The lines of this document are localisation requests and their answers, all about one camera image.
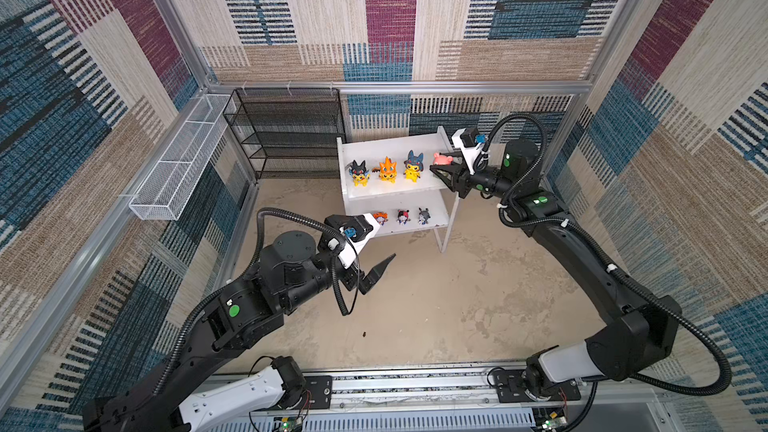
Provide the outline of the grey hood Doraemon figure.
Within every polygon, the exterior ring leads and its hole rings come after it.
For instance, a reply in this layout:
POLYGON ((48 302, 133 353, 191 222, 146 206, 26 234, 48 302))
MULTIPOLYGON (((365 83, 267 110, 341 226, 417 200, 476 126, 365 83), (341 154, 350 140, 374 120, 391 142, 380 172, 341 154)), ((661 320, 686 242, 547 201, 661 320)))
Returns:
POLYGON ((418 223, 420 225, 428 225, 430 218, 431 218, 431 214, 430 214, 428 208, 424 208, 424 209, 420 208, 419 209, 418 223))

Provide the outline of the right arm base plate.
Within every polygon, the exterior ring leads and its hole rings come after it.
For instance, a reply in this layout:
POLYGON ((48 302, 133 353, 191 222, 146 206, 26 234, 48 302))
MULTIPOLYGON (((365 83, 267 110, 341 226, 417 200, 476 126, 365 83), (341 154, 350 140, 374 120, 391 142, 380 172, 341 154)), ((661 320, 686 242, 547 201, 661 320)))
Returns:
POLYGON ((492 368, 486 375, 488 385, 500 403, 571 402, 582 398, 574 380, 553 383, 527 369, 492 368))

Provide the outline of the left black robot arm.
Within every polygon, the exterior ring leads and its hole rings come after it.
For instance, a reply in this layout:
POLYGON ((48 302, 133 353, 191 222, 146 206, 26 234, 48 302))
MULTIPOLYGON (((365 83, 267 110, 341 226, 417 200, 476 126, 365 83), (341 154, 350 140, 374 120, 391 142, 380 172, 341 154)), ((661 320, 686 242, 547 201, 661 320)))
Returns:
POLYGON ((363 272, 359 253, 380 230, 370 213, 331 215, 319 222, 274 207, 257 213, 300 225, 265 245, 263 231, 248 268, 210 293, 182 324, 168 356, 138 384, 83 410, 87 431, 210 431, 260 409, 287 410, 306 393, 295 360, 271 359, 262 371, 228 385, 200 391, 223 365, 283 326, 286 316, 318 294, 332 290, 342 315, 351 313, 342 292, 367 294, 388 263, 363 272))

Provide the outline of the orange crab hood Doraemon figure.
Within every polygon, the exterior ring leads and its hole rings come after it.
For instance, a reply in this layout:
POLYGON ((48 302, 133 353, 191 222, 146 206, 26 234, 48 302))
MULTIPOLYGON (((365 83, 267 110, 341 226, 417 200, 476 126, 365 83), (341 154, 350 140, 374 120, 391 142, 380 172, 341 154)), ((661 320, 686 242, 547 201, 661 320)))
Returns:
POLYGON ((388 214, 386 212, 376 212, 373 214, 373 217, 380 226, 384 226, 388 222, 388 214))

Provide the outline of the orange yellow Pokemon figure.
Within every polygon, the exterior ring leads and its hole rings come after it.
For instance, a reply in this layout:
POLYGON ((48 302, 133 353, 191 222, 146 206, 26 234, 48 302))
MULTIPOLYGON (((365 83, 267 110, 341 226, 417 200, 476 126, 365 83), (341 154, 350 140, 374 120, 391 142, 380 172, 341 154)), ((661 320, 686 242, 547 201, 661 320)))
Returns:
POLYGON ((392 161, 390 157, 386 157, 383 162, 379 163, 376 172, 379 175, 379 179, 384 182, 395 183, 397 179, 396 163, 392 161))

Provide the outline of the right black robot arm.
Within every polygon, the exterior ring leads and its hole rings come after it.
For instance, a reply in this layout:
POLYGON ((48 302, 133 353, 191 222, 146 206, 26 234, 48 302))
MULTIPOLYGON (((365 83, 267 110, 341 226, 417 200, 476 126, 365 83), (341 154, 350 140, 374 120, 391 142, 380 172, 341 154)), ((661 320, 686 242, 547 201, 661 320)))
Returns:
POLYGON ((686 319, 670 296, 658 297, 624 271, 584 230, 554 193, 540 186, 541 162, 548 134, 529 114, 501 119, 487 136, 475 127, 451 137, 451 163, 434 164, 431 172, 459 198, 477 190, 498 199, 498 217, 546 249, 586 293, 604 327, 581 342, 555 346, 529 357, 522 376, 527 393, 544 399, 573 379, 597 383, 635 379, 686 396, 713 396, 732 382, 732 368, 721 348, 686 319), (540 140, 511 141, 512 155, 500 167, 489 166, 492 139, 510 122, 526 121, 540 140), (677 331, 687 330, 712 355, 717 378, 705 386, 684 386, 645 375, 646 368, 672 352, 677 331))

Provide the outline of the pink green cactus figure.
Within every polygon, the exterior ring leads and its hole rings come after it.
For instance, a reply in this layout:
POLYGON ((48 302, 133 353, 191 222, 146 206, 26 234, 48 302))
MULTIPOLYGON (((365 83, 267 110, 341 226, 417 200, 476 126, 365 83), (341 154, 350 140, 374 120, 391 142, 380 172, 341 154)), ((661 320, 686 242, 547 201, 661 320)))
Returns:
POLYGON ((443 155, 440 153, 435 153, 433 156, 433 165, 451 165, 454 162, 454 157, 450 155, 443 155))

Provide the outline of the blue hood Pikachu figure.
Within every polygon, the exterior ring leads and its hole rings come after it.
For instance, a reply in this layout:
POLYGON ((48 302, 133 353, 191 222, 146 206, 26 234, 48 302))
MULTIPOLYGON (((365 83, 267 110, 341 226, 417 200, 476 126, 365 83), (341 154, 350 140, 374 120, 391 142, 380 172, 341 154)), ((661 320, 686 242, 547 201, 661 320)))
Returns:
POLYGON ((406 160, 404 161, 404 177, 414 183, 417 183, 421 178, 421 173, 424 170, 424 154, 416 154, 413 150, 410 150, 406 160))

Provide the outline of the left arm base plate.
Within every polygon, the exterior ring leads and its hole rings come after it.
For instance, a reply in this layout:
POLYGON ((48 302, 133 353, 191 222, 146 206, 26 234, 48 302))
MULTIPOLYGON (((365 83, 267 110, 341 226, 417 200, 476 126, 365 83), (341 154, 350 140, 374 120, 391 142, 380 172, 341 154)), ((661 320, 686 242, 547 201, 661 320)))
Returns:
POLYGON ((331 406, 332 392, 331 375, 309 375, 297 392, 291 392, 287 399, 281 399, 269 411, 327 410, 331 406))

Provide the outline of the black blue Luxray figure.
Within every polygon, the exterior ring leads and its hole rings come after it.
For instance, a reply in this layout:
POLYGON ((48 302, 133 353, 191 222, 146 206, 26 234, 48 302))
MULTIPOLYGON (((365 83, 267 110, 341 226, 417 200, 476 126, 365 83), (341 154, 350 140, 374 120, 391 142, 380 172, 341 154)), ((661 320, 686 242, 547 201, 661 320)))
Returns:
POLYGON ((368 170, 366 161, 353 160, 348 165, 348 172, 355 187, 366 187, 370 179, 370 171, 368 170))

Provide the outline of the red hat Doraemon figure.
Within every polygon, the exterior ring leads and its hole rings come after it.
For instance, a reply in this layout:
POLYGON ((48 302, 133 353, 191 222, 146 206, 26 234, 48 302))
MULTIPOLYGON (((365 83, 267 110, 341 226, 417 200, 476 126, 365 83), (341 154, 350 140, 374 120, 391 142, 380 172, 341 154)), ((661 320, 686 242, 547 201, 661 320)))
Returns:
POLYGON ((408 210, 399 210, 397 213, 397 222, 401 225, 405 225, 410 221, 410 213, 408 210))

